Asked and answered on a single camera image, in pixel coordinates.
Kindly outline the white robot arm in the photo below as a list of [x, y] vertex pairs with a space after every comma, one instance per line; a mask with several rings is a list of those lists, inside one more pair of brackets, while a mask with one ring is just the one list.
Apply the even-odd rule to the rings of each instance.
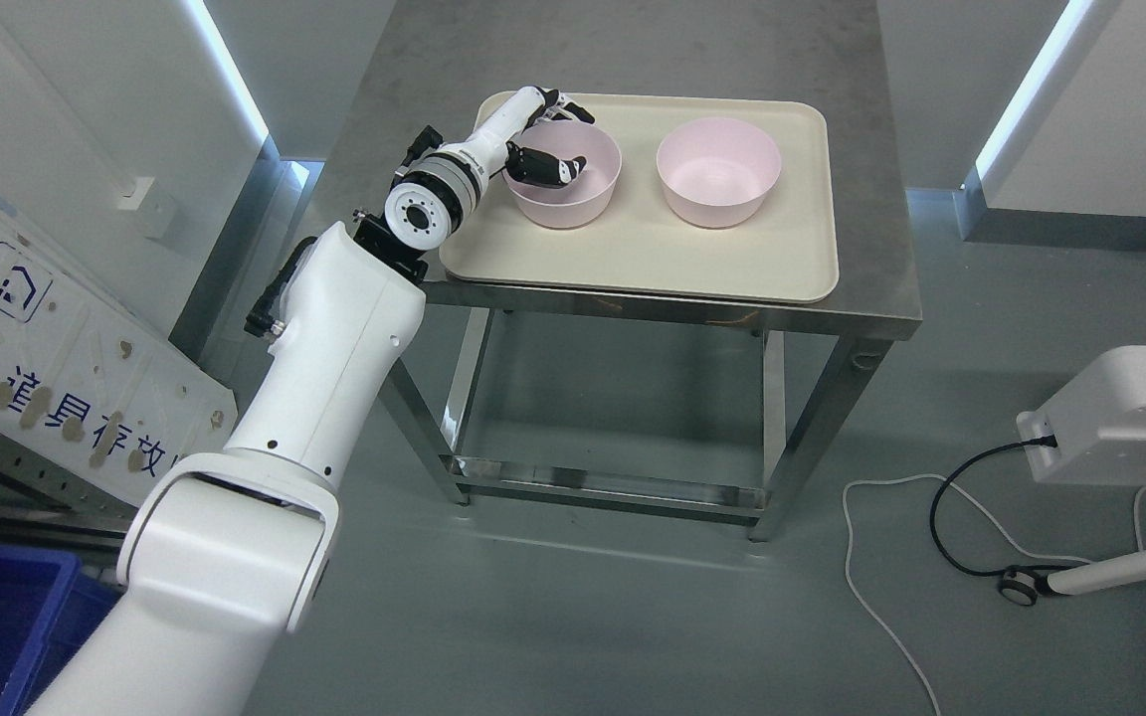
[[32, 715], [238, 715], [299, 629], [335, 546], [344, 477], [379, 390], [426, 313], [423, 255], [465, 217], [413, 182], [442, 145], [419, 131], [394, 207], [301, 241], [248, 314], [273, 364], [218, 451], [188, 454], [124, 535], [124, 588]]

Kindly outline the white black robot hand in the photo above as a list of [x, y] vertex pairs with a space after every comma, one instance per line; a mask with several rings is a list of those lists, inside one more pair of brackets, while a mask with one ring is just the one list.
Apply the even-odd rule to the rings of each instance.
[[465, 154], [482, 178], [503, 173], [518, 183], [564, 189], [582, 175], [588, 160], [532, 148], [526, 135], [537, 127], [570, 121], [595, 125], [596, 117], [563, 91], [524, 86], [474, 127], [464, 142]]

